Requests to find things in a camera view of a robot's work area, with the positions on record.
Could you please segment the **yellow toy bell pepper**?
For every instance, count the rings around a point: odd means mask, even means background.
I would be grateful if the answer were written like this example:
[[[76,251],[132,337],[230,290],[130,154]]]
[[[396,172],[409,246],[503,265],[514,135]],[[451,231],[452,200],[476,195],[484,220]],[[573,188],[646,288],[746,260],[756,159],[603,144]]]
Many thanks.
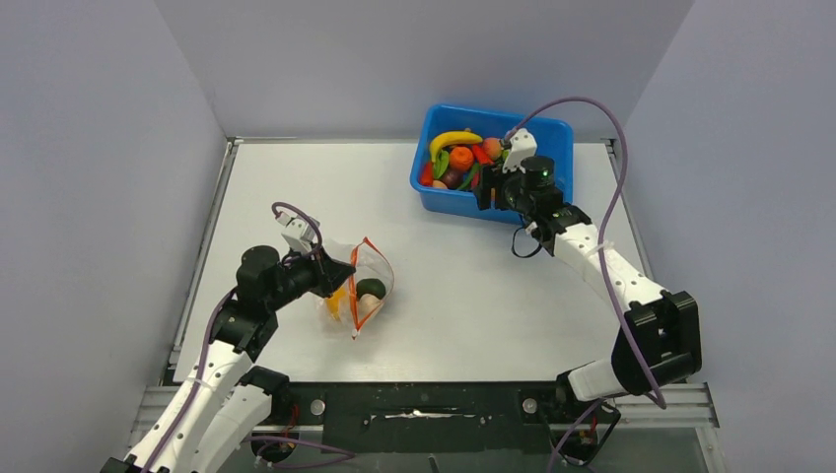
[[[348,293],[344,287],[340,287],[333,295],[325,300],[325,308],[328,315],[336,321],[341,321],[345,311]]]

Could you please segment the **clear zip top bag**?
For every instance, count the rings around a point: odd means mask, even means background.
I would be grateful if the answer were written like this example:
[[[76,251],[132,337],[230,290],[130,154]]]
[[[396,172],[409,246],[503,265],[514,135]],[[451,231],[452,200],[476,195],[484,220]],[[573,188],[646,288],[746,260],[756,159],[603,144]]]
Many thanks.
[[[324,248],[335,260],[349,263],[355,272],[330,298],[316,303],[319,318],[327,330],[340,326],[356,339],[393,292],[393,268],[367,237],[356,244],[327,239]]]

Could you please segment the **toy avocado half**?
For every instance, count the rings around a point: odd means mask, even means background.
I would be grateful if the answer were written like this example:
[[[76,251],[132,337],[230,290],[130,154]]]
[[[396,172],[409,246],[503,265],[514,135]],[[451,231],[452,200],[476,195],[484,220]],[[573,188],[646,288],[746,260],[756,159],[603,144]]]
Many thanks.
[[[359,299],[363,294],[374,294],[383,300],[387,294],[384,282],[378,278],[365,278],[355,285],[356,297]]]

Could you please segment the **white toy garlic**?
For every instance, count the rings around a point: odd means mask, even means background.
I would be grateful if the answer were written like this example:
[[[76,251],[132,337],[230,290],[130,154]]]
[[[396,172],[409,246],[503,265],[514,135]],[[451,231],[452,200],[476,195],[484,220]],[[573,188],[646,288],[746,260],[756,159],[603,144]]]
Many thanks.
[[[383,301],[374,294],[363,294],[358,299],[358,315],[361,319],[373,316],[381,307]]]

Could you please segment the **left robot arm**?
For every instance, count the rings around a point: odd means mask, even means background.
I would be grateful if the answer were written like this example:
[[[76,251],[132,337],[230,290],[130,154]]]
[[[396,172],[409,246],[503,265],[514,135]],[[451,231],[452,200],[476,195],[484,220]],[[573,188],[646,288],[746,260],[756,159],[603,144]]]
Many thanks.
[[[163,414],[104,472],[215,472],[273,410],[289,378],[257,365],[276,313],[306,294],[331,297],[356,269],[319,249],[283,263],[266,245],[248,249],[236,286],[216,306],[189,377]]]

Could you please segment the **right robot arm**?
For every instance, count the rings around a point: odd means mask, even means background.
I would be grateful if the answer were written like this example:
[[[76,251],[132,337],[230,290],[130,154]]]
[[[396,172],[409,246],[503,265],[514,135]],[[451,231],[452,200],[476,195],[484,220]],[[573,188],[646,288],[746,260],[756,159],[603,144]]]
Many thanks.
[[[687,292],[672,293],[644,275],[602,237],[591,218],[565,202],[554,163],[526,158],[519,169],[480,172],[474,195],[481,210],[513,211],[549,255],[572,267],[605,301],[620,325],[609,357],[566,372],[554,394],[564,419],[582,419],[598,398],[644,395],[702,368],[699,308]]]

